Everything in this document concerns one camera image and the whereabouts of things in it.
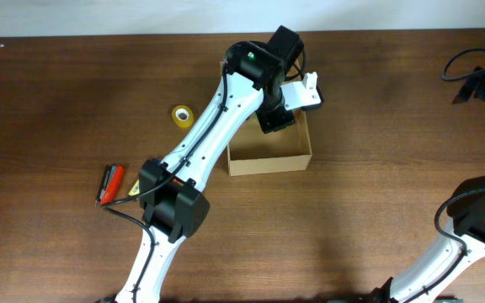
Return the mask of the brown cardboard box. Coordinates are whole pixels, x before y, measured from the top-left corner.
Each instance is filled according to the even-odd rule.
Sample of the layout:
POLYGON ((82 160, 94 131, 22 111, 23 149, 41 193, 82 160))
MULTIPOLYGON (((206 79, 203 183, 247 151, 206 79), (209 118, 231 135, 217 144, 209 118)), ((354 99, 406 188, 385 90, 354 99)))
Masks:
POLYGON ((227 145, 227 173, 231 177, 303 171, 312 159, 306 113, 293 111, 295 123, 265 134, 251 114, 227 145))

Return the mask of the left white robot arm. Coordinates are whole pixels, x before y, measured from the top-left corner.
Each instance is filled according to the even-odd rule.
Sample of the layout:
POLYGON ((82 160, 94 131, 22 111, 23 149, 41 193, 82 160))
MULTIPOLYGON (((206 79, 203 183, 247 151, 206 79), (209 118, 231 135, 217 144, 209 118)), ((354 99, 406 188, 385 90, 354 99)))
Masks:
POLYGON ((157 302, 174 255, 205 220, 210 203, 203 195, 219 156, 252 114, 265 133, 294 124, 283 83, 305 55, 300 36, 280 26, 268 42, 230 46, 221 66, 216 95, 181 143, 161 161, 146 161, 138 174, 138 194, 101 205, 111 215, 142 230, 140 249, 125 286, 111 302, 157 302))

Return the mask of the small yellow tape roll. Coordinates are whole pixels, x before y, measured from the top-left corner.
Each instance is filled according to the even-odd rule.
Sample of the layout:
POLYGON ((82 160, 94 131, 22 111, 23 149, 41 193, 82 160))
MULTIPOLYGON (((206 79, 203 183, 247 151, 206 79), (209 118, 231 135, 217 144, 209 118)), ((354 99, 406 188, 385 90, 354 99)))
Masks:
POLYGON ((194 115, 186 105, 177 105, 172 110, 172 118, 179 128, 189 128, 194 123, 194 115))

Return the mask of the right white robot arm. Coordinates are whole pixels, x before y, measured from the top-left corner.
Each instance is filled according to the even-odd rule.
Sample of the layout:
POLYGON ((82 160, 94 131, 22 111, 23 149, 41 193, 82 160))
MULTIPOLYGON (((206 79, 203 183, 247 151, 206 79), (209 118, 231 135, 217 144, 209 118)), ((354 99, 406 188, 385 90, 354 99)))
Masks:
POLYGON ((437 209, 438 237, 405 272, 360 297, 360 302, 456 302, 441 293, 485 258, 485 175, 463 181, 437 209))

